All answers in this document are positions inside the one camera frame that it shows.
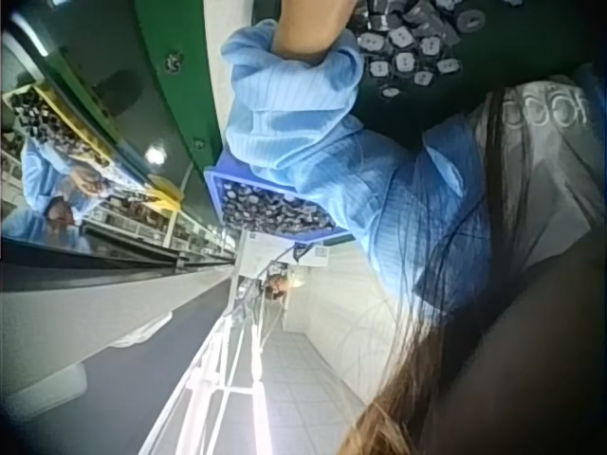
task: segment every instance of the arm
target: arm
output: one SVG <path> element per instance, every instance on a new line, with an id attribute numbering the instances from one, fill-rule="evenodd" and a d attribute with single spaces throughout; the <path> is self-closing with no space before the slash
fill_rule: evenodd
<path id="1" fill-rule="evenodd" d="M 471 131 L 453 119 L 427 135 L 425 153 L 410 154 L 349 116 L 363 68 L 350 32 L 311 65 L 271 53 L 274 29 L 269 22 L 246 28 L 224 46 L 224 57 L 234 65 L 230 151 L 258 176 L 295 187 L 324 207 L 355 235 L 398 296 L 410 297 L 430 253 L 452 226 L 473 229 L 458 239 L 458 254 L 452 253 L 458 264 L 472 267 L 464 267 L 471 284 L 473 267 L 485 265 L 470 259 L 483 253 L 475 230 L 480 221 L 472 217 L 468 226 L 460 219 L 471 211 L 470 201 L 482 197 L 469 185 L 482 181 Z M 464 274 L 464 268 L 453 270 Z"/>
<path id="2" fill-rule="evenodd" d="M 23 195 L 28 205 L 42 213 L 52 199 L 54 170 L 38 150 L 36 144 L 26 139 L 21 158 L 23 166 Z"/>

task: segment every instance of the metal component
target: metal component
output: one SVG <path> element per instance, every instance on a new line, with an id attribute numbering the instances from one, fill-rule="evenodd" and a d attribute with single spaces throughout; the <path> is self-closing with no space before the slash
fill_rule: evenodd
<path id="1" fill-rule="evenodd" d="M 440 41 L 440 38 L 438 38 L 437 36 L 423 38 L 419 42 L 419 50 L 421 52 L 421 55 L 423 55 L 424 57 L 438 57 L 440 55 L 442 47 L 443 46 Z"/>
<path id="2" fill-rule="evenodd" d="M 462 3 L 463 0 L 436 0 L 436 5 L 449 12 L 453 12 L 455 10 L 455 6 Z"/>
<path id="3" fill-rule="evenodd" d="M 387 14 L 390 0 L 368 0 L 369 12 L 372 14 Z"/>
<path id="4" fill-rule="evenodd" d="M 440 18 L 428 0 L 419 0 L 403 14 L 403 18 L 418 26 L 414 36 L 439 36 L 447 46 L 455 46 L 461 41 L 453 27 Z"/>
<path id="5" fill-rule="evenodd" d="M 409 29 L 405 26 L 391 30 L 388 33 L 390 42 L 399 49 L 406 49 L 415 43 L 415 38 Z"/>
<path id="6" fill-rule="evenodd" d="M 367 52 L 379 52 L 386 45 L 386 39 L 377 33 L 365 32 L 359 36 L 359 46 Z"/>
<path id="7" fill-rule="evenodd" d="M 415 71 L 417 58 L 412 52 L 399 52 L 395 56 L 394 66 L 397 74 L 410 75 Z"/>
<path id="8" fill-rule="evenodd" d="M 369 16 L 369 28 L 373 31 L 388 31 L 390 25 L 388 24 L 388 16 L 383 14 L 374 14 Z"/>
<path id="9" fill-rule="evenodd" d="M 376 79 L 386 79 L 392 74 L 390 63 L 384 60 L 375 60 L 369 63 L 369 74 Z"/>
<path id="10" fill-rule="evenodd" d="M 485 26 L 487 18 L 479 9 L 470 9 L 457 16 L 457 29 L 462 33 L 474 33 Z"/>
<path id="11" fill-rule="evenodd" d="M 178 74 L 183 66 L 183 54 L 179 51 L 170 52 L 164 61 L 164 69 L 169 74 Z"/>
<path id="12" fill-rule="evenodd" d="M 379 89 L 379 94 L 386 100 L 391 100 L 400 95 L 400 89 L 392 85 L 385 85 Z"/>
<path id="13" fill-rule="evenodd" d="M 434 81 L 434 73 L 427 69 L 417 71 L 414 75 L 414 84 L 422 87 L 428 87 Z"/>
<path id="14" fill-rule="evenodd" d="M 454 74 L 462 69 L 462 64 L 457 59 L 445 59 L 436 64 L 436 69 L 443 75 Z"/>

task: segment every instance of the electronic component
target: electronic component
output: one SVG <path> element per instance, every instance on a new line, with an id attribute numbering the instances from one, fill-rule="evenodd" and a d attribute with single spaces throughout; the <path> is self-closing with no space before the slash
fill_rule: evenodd
<path id="1" fill-rule="evenodd" d="M 359 46 L 367 52 L 380 52 L 386 46 L 386 38 L 378 33 L 365 32 L 359 36 Z"/>
<path id="2" fill-rule="evenodd" d="M 369 28 L 373 31 L 394 30 L 402 26 L 402 21 L 395 14 L 372 14 L 369 16 Z"/>
<path id="3" fill-rule="evenodd" d="M 417 58 L 412 52 L 398 52 L 394 59 L 395 70 L 400 75 L 411 75 L 417 67 Z"/>
<path id="4" fill-rule="evenodd" d="M 331 216 L 313 202 L 244 183 L 230 183 L 230 190 L 223 196 L 222 212 L 230 228 L 268 234 L 293 235 L 336 228 Z"/>
<path id="5" fill-rule="evenodd" d="M 403 19 L 417 26 L 414 36 L 439 36 L 447 46 L 455 46 L 460 42 L 457 32 L 440 18 L 428 0 L 419 0 L 409 7 L 403 14 Z"/>
<path id="6" fill-rule="evenodd" d="M 388 38 L 394 47 L 398 49 L 406 49 L 415 43 L 415 38 L 409 29 L 401 26 L 388 32 Z"/>
<path id="7" fill-rule="evenodd" d="M 457 16 L 457 29 L 462 33 L 474 33 L 485 26 L 485 14 L 479 9 L 469 9 Z"/>
<path id="8" fill-rule="evenodd" d="M 442 48 L 443 44 L 437 36 L 423 38 L 419 42 L 419 53 L 423 57 L 436 58 L 440 55 Z"/>
<path id="9" fill-rule="evenodd" d="M 436 63 L 436 69 L 442 75 L 454 74 L 462 69 L 462 64 L 457 59 L 445 59 Z"/>
<path id="10" fill-rule="evenodd" d="M 387 79 L 392 75 L 392 68 L 389 62 L 373 60 L 369 63 L 369 74 L 375 79 Z"/>
<path id="11" fill-rule="evenodd" d="M 421 87 L 429 87 L 434 82 L 434 73 L 428 69 L 422 69 L 414 74 L 414 84 Z"/>
<path id="12" fill-rule="evenodd" d="M 400 89 L 393 85 L 384 85 L 379 89 L 379 94 L 385 100 L 391 100 L 400 95 Z"/>
<path id="13" fill-rule="evenodd" d="M 440 9 L 444 9 L 446 11 L 453 11 L 456 5 L 462 3 L 463 0 L 436 0 L 436 5 Z"/>

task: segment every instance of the person in blue smock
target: person in blue smock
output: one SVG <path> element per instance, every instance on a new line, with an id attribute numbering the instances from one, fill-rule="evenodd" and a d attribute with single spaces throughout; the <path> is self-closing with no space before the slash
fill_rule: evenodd
<path id="1" fill-rule="evenodd" d="M 350 115 L 364 60 L 343 29 L 349 12 L 319 20 L 299 3 L 284 2 L 298 11 L 289 24 L 243 28 L 223 46 L 235 94 L 227 148 L 326 209 L 395 296 L 430 316 L 450 311 L 491 273 L 562 254 L 602 222 L 604 99 L 565 77 L 525 83 L 435 126 L 414 154 Z M 579 75 L 596 81 L 588 67 Z"/>
<path id="2" fill-rule="evenodd" d="M 79 224 L 101 201 L 101 176 L 84 163 L 28 138 L 21 155 L 24 196 L 52 226 Z"/>
<path id="3" fill-rule="evenodd" d="M 596 74 L 585 65 L 491 93 L 414 154 L 350 115 L 363 73 L 344 30 L 354 4 L 283 0 L 278 24 L 223 47 L 230 153 L 350 230 L 405 309 L 387 381 L 333 453 L 604 453 Z M 339 320 L 358 329 L 349 316 Z M 355 387 L 364 374 L 353 364 L 342 378 Z"/>

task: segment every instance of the hair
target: hair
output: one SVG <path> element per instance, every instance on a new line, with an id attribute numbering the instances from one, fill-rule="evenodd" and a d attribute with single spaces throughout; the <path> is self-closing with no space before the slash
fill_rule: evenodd
<path id="1" fill-rule="evenodd" d="M 437 323 L 430 330 L 418 320 L 423 320 L 422 302 L 419 297 L 412 296 L 412 309 L 407 323 L 397 328 L 398 336 L 403 338 L 402 344 L 394 345 L 393 351 L 400 357 L 395 369 L 373 402 L 358 418 L 354 427 L 347 434 L 339 450 L 340 455 L 410 455 L 423 451 L 424 441 L 432 437 L 429 433 L 429 423 L 432 421 L 433 404 L 461 368 L 460 364 L 452 363 L 451 347 L 443 340 L 448 331 L 463 332 L 467 339 L 463 341 L 463 349 L 470 354 L 475 349 L 482 336 L 479 319 L 473 318 L 472 324 L 462 331 L 462 325 L 452 324 L 457 317 L 446 317 L 448 295 L 444 264 L 450 253 L 450 246 L 460 235 L 461 226 L 466 219 L 483 205 L 487 205 L 489 227 L 491 234 L 491 264 L 487 287 L 475 297 L 474 301 L 461 306 L 458 314 L 475 312 L 490 297 L 495 297 L 495 290 L 503 288 L 505 282 L 518 275 L 519 267 L 513 263 L 511 251 L 524 224 L 524 209 L 528 189 L 528 178 L 521 177 L 519 204 L 514 213 L 507 214 L 504 184 L 503 184 L 503 122 L 502 113 L 505 91 L 490 95 L 488 107 L 486 157 L 486 192 L 481 200 L 470 210 L 462 223 L 457 226 L 440 249 L 434 251 L 427 267 L 437 270 L 431 281 L 422 283 L 422 289 L 417 290 L 423 300 L 431 301 L 436 309 Z M 528 132 L 523 134 L 523 159 L 526 159 Z M 492 314 L 486 316 L 487 322 L 497 319 L 499 308 L 507 302 L 497 304 Z M 403 317 L 398 315 L 398 324 Z"/>
<path id="2" fill-rule="evenodd" d="M 271 282 L 276 281 L 276 280 L 281 280 L 284 278 L 285 277 L 283 277 L 283 275 L 281 275 L 281 274 L 275 274 L 275 275 L 271 275 L 271 276 L 267 277 L 266 287 L 264 290 L 264 292 L 266 294 L 266 299 L 277 300 L 277 299 L 281 299 L 282 297 L 284 297 L 286 295 L 285 291 L 274 292 L 274 289 L 272 289 L 272 286 L 270 285 Z"/>

